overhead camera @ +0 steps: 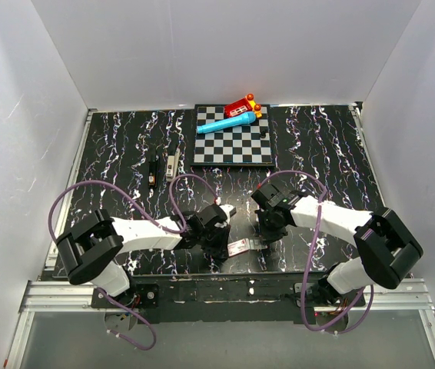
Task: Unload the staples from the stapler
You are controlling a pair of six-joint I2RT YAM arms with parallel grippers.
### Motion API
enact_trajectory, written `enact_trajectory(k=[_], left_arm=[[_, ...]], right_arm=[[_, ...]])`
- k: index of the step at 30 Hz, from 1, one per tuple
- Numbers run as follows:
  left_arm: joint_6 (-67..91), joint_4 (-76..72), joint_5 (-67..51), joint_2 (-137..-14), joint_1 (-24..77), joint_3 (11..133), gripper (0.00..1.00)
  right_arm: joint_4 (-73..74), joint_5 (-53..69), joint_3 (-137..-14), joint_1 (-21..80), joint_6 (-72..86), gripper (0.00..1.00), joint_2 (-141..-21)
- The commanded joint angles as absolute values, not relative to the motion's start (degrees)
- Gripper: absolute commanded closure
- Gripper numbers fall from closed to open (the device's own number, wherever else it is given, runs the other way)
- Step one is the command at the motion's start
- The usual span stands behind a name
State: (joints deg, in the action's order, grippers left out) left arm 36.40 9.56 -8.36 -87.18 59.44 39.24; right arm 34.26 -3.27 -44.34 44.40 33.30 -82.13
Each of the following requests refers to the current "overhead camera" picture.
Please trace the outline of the black silver stapler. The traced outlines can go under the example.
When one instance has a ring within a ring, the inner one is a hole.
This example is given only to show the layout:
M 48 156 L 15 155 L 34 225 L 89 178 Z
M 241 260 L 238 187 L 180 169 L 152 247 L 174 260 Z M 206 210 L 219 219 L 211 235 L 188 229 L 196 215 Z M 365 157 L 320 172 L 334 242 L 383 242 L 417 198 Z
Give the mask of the black silver stapler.
M 171 150 L 168 153 L 168 160 L 165 168 L 165 180 L 168 182 L 173 181 L 177 176 L 180 154 L 180 148 Z

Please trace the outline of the black marker pen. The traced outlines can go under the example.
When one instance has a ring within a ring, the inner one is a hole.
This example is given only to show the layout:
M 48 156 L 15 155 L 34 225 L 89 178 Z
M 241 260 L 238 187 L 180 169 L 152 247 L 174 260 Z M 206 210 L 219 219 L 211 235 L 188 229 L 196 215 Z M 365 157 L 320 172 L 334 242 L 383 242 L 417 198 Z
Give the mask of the black marker pen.
M 148 163 L 148 186 L 151 189 L 156 189 L 159 176 L 159 155 L 151 155 Z

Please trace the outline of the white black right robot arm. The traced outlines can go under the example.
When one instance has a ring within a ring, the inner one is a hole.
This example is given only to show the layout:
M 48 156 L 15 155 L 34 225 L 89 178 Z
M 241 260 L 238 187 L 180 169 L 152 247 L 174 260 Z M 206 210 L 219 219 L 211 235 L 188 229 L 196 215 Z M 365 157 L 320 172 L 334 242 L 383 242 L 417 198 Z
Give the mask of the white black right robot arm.
M 282 192 L 274 184 L 264 184 L 252 195 L 261 240 L 265 244 L 287 235 L 287 227 L 319 229 L 352 244 L 358 256 L 337 263 L 315 284 L 305 298 L 316 304 L 339 304 L 347 294 L 378 284 L 393 290 L 422 258 L 423 249 L 395 211 L 357 211 L 293 190 Z

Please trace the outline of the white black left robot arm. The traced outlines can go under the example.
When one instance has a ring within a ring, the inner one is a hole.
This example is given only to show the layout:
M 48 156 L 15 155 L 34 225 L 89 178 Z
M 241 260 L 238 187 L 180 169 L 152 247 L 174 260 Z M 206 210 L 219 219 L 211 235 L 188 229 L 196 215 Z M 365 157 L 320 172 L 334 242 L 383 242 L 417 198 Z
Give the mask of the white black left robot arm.
M 230 204 L 210 204 L 202 211 L 186 211 L 187 227 L 177 215 L 158 222 L 167 232 L 147 220 L 113 218 L 105 209 L 92 214 L 65 231 L 55 240 L 68 281 L 72 285 L 92 283 L 104 290 L 120 308 L 129 306 L 135 297 L 128 272 L 115 263 L 124 253 L 146 250 L 187 250 L 195 246 L 214 258 L 227 257 L 231 219 L 236 207 Z

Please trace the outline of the red white staple box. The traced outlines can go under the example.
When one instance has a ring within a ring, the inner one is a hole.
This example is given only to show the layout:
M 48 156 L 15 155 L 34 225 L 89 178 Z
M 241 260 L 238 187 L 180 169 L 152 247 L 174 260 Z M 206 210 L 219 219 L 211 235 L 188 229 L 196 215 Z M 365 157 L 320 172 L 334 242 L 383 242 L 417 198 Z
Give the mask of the red white staple box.
M 227 245 L 227 252 L 230 258 L 243 254 L 250 250 L 250 241 L 248 238 L 243 238 L 239 241 L 234 241 Z

